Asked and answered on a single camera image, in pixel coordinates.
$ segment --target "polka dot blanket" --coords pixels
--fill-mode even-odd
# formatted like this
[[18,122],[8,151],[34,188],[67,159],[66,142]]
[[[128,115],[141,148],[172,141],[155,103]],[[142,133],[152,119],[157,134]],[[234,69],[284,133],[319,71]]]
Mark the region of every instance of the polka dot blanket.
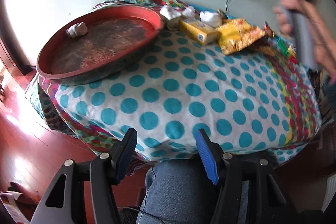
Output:
[[190,158],[203,128],[224,151],[267,149],[281,164],[320,127],[305,69],[283,56],[249,50],[225,56],[164,30],[139,62],[88,85],[64,86],[40,77],[65,123],[97,154],[138,133],[141,160]]

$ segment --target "teal polka dot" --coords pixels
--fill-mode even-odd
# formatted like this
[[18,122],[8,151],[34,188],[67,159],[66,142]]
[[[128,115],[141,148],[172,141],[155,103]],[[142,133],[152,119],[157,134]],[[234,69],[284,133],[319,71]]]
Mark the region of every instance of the teal polka dot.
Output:
[[126,98],[122,100],[121,105],[120,105],[121,111],[126,114],[133,113],[134,111],[137,110],[137,108],[138,108],[138,102],[137,100],[133,98]]
[[222,81],[225,81],[226,80],[226,75],[224,72],[222,71],[215,71],[215,76],[219,79],[219,80],[222,80]]
[[162,48],[156,45],[151,49],[151,52],[155,52],[155,53],[158,53],[160,51],[162,51]]
[[151,156],[152,157],[161,157],[165,153],[167,153],[165,150],[157,150],[157,151],[151,152]]
[[82,85],[79,85],[79,86],[75,87],[75,89],[73,90],[72,96],[74,98],[78,98],[83,94],[84,90],[85,90],[85,88]]
[[188,79],[196,79],[197,73],[193,69],[184,69],[183,76]]
[[279,137],[279,143],[278,143],[278,145],[279,146],[284,146],[285,142],[286,142],[286,136],[284,134],[281,134],[280,137]]
[[110,80],[115,80],[117,79],[118,77],[120,76],[120,71],[114,73],[114,74],[111,74],[109,75],[107,78],[110,79]]
[[218,46],[215,47],[215,51],[216,51],[216,52],[220,52],[220,53],[222,53],[222,49],[221,49],[221,47],[218,47]]
[[207,80],[205,82],[205,87],[208,91],[212,91],[212,92],[218,91],[219,89],[219,85],[214,80]]
[[283,127],[284,131],[286,131],[286,132],[289,131],[289,124],[286,120],[282,121],[282,127]]
[[205,106],[200,102],[192,102],[189,105],[189,112],[195,117],[203,117],[205,115]]
[[269,76],[266,77],[266,81],[269,82],[270,84],[274,83],[273,80],[272,80],[272,78],[269,77]]
[[235,102],[238,99],[237,93],[234,90],[225,90],[224,95],[230,102]]
[[264,67],[264,66],[260,66],[260,69],[265,72],[265,73],[268,73],[268,70]]
[[201,47],[202,47],[202,45],[199,44],[199,43],[197,43],[197,42],[193,42],[193,45],[194,45],[195,47],[197,47],[197,48],[201,48]]
[[274,108],[274,110],[279,111],[280,110],[280,106],[276,101],[272,101],[272,107]]
[[259,81],[259,82],[258,82],[258,85],[259,85],[259,87],[260,87],[261,89],[263,89],[263,90],[267,90],[267,86],[266,86],[266,84],[265,84],[264,82]]
[[240,67],[244,70],[249,70],[250,67],[246,63],[240,63]]
[[282,107],[282,112],[286,117],[289,116],[288,109],[285,106]]
[[170,47],[173,44],[173,42],[170,39],[163,40],[161,43],[166,47]]
[[244,124],[246,122],[246,116],[241,110],[235,110],[232,117],[237,124]]
[[158,61],[158,58],[154,55],[145,57],[144,62],[148,65],[152,65]]
[[231,149],[233,149],[233,145],[232,145],[232,143],[223,143],[223,144],[221,144],[221,149],[223,150],[223,151],[227,151],[227,150],[231,150]]
[[153,79],[160,78],[162,74],[163,74],[163,71],[160,68],[151,68],[148,72],[148,76]]
[[210,102],[210,106],[214,111],[218,113],[221,113],[225,110],[225,103],[221,99],[218,99],[218,98],[212,99]]
[[131,126],[128,126],[128,125],[125,124],[125,125],[121,126],[120,131],[121,131],[122,133],[126,134],[126,132],[127,132],[127,130],[128,130],[129,128],[131,128]]
[[116,121],[116,113],[111,108],[105,108],[100,113],[101,120],[110,126],[112,126]]
[[271,94],[272,94],[274,97],[278,97],[278,93],[275,91],[274,88],[270,88],[269,91],[271,92]]
[[258,76],[259,78],[262,78],[262,74],[260,73],[259,70],[256,70],[256,69],[255,69],[253,72],[254,72],[254,74],[255,74],[256,76]]
[[76,120],[79,120],[79,121],[83,120],[83,118],[82,118],[80,115],[78,115],[77,113],[75,113],[75,112],[70,112],[70,114],[71,114],[71,116],[74,117]]
[[90,89],[96,89],[97,87],[99,87],[102,83],[102,80],[98,80],[96,82],[92,82],[89,84],[89,88]]
[[186,85],[185,91],[190,96],[199,96],[202,93],[201,88],[198,85],[193,84],[193,83]]
[[263,93],[260,94],[260,100],[261,100],[264,104],[268,104],[268,103],[269,103],[269,99],[268,99],[268,97],[267,97],[265,94],[263,94]]
[[167,79],[163,82],[163,87],[167,91],[176,91],[179,89],[180,84],[175,79]]
[[252,136],[250,133],[243,132],[239,137],[239,145],[242,148],[249,147],[252,144]]
[[210,128],[205,124],[205,123],[197,123],[194,125],[193,127],[193,136],[194,138],[196,137],[196,133],[199,129],[203,128],[205,133],[208,135],[208,137],[210,137],[211,132],[210,132]]
[[76,111],[78,114],[86,115],[87,104],[84,101],[80,101],[76,104]]
[[178,121],[170,121],[166,124],[165,132],[168,138],[177,140],[184,135],[184,126]]
[[260,117],[262,117],[263,119],[267,119],[268,113],[267,113],[267,111],[264,107],[262,107],[262,106],[258,107],[258,113],[259,113]]
[[251,66],[255,67],[255,63],[251,59],[248,59],[247,63],[249,63]]
[[60,90],[66,90],[69,86],[68,85],[60,85]]
[[64,108],[68,107],[68,102],[69,102],[69,96],[67,94],[63,94],[59,99],[59,103]]
[[162,32],[161,36],[163,36],[163,37],[171,37],[171,32]]
[[260,134],[263,131],[263,125],[258,120],[253,120],[251,125],[255,133]]
[[145,112],[140,116],[140,125],[147,130],[155,128],[159,123],[159,118],[154,112]]
[[213,63],[214,63],[217,67],[224,67],[224,66],[225,66],[224,62],[220,61],[219,59],[215,59],[215,60],[213,61]]
[[244,108],[245,108],[247,111],[252,111],[252,110],[254,109],[254,104],[253,104],[253,102],[252,102],[250,99],[248,99],[248,98],[245,98],[245,99],[243,100],[243,106],[244,106]]
[[194,57],[199,60],[199,61],[204,61],[205,60],[205,55],[199,52],[194,53]]
[[246,88],[246,92],[247,92],[248,94],[252,95],[252,96],[256,96],[256,95],[257,95],[256,91],[255,91],[254,88],[251,87],[251,86],[248,86],[248,87]]
[[273,128],[270,127],[267,129],[267,137],[270,142],[275,141],[275,139],[277,138],[277,133],[275,132]]
[[266,144],[264,142],[258,143],[253,150],[262,150],[266,147]]
[[227,63],[230,63],[230,64],[233,64],[235,61],[229,57],[229,56],[224,56],[224,60],[227,62]]
[[143,140],[143,143],[149,148],[157,148],[158,146],[161,145],[161,143],[154,138],[146,138]]
[[236,89],[241,90],[243,85],[235,78],[231,79],[231,85],[233,85]]
[[180,143],[175,143],[175,142],[169,143],[169,145],[171,145],[173,147],[176,147],[176,148],[183,148],[183,147],[185,147],[185,145],[180,144]]
[[145,149],[140,144],[137,144],[135,148],[141,152],[145,151]]
[[277,87],[278,87],[279,90],[281,90],[281,91],[283,90],[283,87],[279,83],[277,83]]
[[125,86],[122,83],[116,83],[111,86],[110,94],[112,96],[120,96],[125,92]]
[[184,65],[192,65],[194,63],[194,60],[189,56],[182,57],[180,61]]
[[210,67],[206,64],[199,64],[197,66],[197,69],[201,72],[209,72],[210,71]]
[[220,119],[216,123],[216,129],[220,135],[227,136],[232,132],[232,126],[229,121]]
[[271,119],[272,119],[272,122],[274,123],[274,125],[278,126],[280,124],[280,120],[279,120],[278,115],[272,114]]
[[180,53],[183,53],[183,54],[190,53],[190,49],[187,47],[180,47],[178,50]]
[[165,57],[166,57],[166,58],[173,59],[173,58],[176,58],[176,57],[177,57],[177,53],[174,52],[174,51],[167,51],[167,52],[165,52]]
[[105,93],[103,92],[96,92],[92,97],[91,97],[91,104],[94,106],[100,106],[104,101],[105,101]]
[[148,88],[142,92],[142,98],[148,103],[153,103],[160,97],[159,92],[156,89]]
[[211,56],[216,56],[215,52],[210,49],[206,49],[205,52]]
[[235,76],[239,76],[240,75],[240,71],[235,68],[235,67],[231,67],[230,68],[231,72],[235,75]]
[[139,67],[140,66],[139,66],[138,63],[134,63],[134,64],[128,66],[125,70],[128,71],[128,72],[134,72],[134,71],[137,71]]
[[177,42],[181,45],[184,45],[184,44],[188,43],[188,40],[180,37],[180,38],[177,39]]
[[253,77],[252,77],[252,75],[250,75],[250,74],[245,74],[245,79],[247,80],[247,82],[249,82],[249,83],[254,83],[254,79],[253,79]]
[[169,71],[178,71],[180,66],[175,62],[168,62],[165,64],[165,68]]
[[179,153],[175,156],[176,159],[184,159],[188,154],[187,153]]
[[182,104],[176,98],[168,98],[164,101],[163,107],[167,112],[171,114],[176,114],[181,111]]
[[134,75],[129,80],[129,84],[135,88],[143,85],[143,83],[145,83],[145,78],[141,75]]

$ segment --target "red round tray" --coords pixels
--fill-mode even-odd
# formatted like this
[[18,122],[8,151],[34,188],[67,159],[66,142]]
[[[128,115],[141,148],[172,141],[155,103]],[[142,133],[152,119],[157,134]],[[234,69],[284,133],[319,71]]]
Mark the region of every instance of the red round tray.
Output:
[[[66,29],[84,22],[88,33],[71,38]],[[110,7],[79,17],[58,30],[40,51],[37,71],[64,85],[102,79],[138,61],[163,29],[157,12],[134,5]]]

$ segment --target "red wooden floor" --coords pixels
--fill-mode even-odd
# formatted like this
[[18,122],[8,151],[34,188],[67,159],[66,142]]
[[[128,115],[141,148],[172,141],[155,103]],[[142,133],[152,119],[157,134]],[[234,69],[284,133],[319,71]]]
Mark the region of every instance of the red wooden floor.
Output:
[[[88,161],[95,154],[80,140],[47,127],[24,97],[34,72],[11,78],[5,87],[6,99],[0,103],[0,190],[11,181],[43,196],[53,176],[66,159]],[[113,188],[118,206],[134,206],[144,188],[146,170],[125,178]],[[89,184],[85,183],[88,223],[94,223]]]

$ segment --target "black cable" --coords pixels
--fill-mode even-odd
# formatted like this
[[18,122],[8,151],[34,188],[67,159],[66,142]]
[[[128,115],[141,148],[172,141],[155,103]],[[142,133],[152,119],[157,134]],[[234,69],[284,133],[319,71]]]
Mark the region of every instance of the black cable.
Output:
[[161,220],[160,218],[158,218],[158,217],[156,217],[156,216],[153,216],[153,215],[151,215],[151,214],[149,214],[149,213],[146,213],[146,212],[144,212],[144,211],[141,211],[141,210],[139,210],[139,209],[133,208],[133,207],[118,207],[118,209],[130,209],[130,210],[134,210],[134,211],[137,211],[137,212],[139,212],[139,213],[145,214],[145,215],[147,215],[147,216],[149,216],[149,217],[155,218],[156,220],[160,221],[162,224],[166,224],[166,223],[165,223],[163,220]]

